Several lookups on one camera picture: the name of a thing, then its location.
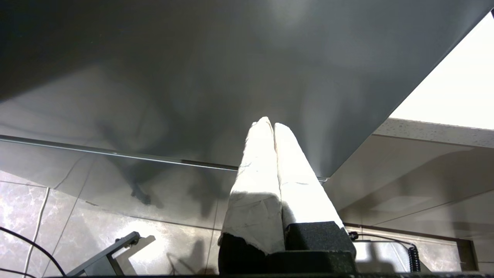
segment white cable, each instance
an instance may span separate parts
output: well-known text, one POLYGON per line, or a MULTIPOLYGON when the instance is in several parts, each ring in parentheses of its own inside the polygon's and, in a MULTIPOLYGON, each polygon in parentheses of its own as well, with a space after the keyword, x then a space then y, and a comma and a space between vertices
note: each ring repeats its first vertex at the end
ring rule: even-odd
MULTIPOLYGON (((44 196, 44 201, 43 201, 43 204, 41 205, 40 214, 38 215, 38 223, 36 224, 36 231, 34 233, 33 242, 36 242, 36 239, 38 238, 38 233, 40 232, 40 226, 41 226, 41 218, 43 216, 44 207, 46 206, 49 195, 50 195, 50 188, 47 187, 46 188, 46 195, 44 196)), ((34 248, 34 246, 32 246, 32 245, 31 245, 31 247, 29 247, 28 257, 26 259, 26 265, 24 265, 24 273, 28 272, 29 261, 31 259, 31 253, 33 252, 33 248, 34 248)))

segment countertop edge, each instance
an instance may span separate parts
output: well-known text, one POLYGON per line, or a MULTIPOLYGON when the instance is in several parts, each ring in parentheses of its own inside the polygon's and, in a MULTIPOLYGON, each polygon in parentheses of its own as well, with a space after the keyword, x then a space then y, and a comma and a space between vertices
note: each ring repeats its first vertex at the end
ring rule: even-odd
POLYGON ((494 130, 388 118, 373 135, 494 148, 494 130))

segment metal bracket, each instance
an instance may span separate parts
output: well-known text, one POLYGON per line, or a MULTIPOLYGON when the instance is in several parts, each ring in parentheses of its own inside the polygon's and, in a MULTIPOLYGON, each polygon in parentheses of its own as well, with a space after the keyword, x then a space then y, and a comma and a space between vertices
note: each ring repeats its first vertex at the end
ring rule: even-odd
POLYGON ((136 245, 140 238, 141 236, 138 232, 131 232, 128 235, 115 240, 114 244, 85 261, 80 266, 74 268, 67 273, 67 276, 80 276, 83 273, 86 273, 88 276, 123 276, 124 273, 122 269, 112 255, 122 248, 136 245))

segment coiled cable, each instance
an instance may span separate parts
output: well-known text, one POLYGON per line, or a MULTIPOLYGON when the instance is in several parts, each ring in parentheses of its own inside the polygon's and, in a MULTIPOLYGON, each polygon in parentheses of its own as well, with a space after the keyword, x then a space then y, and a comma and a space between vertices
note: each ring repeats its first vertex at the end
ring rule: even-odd
POLYGON ((349 232, 348 235, 350 236, 350 239, 352 241, 358 239, 360 235, 366 235, 366 236, 379 237, 382 239, 387 239, 387 240, 391 240, 394 242, 399 242, 402 244, 411 245, 410 248, 407 248, 408 258, 410 259, 410 272, 420 272, 420 259, 418 257, 418 249, 417 249, 417 246, 415 244, 413 244, 411 242, 406 242, 406 241, 402 241, 399 239, 394 239, 394 238, 390 238, 390 237, 386 237, 386 236, 382 236, 382 235, 378 235, 378 234, 371 234, 371 233, 349 232))

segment white paper wrapping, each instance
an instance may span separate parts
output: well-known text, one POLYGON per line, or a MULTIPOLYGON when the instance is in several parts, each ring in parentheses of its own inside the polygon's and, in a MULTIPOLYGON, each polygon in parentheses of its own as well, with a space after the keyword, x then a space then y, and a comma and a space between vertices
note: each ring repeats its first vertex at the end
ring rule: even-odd
POLYGON ((343 228, 336 209, 317 180, 289 127, 275 124, 275 148, 283 207, 283 228, 292 223, 334 221, 343 228))
POLYGON ((243 238, 266 254, 285 249, 273 128, 252 124, 228 202, 222 233, 243 238))

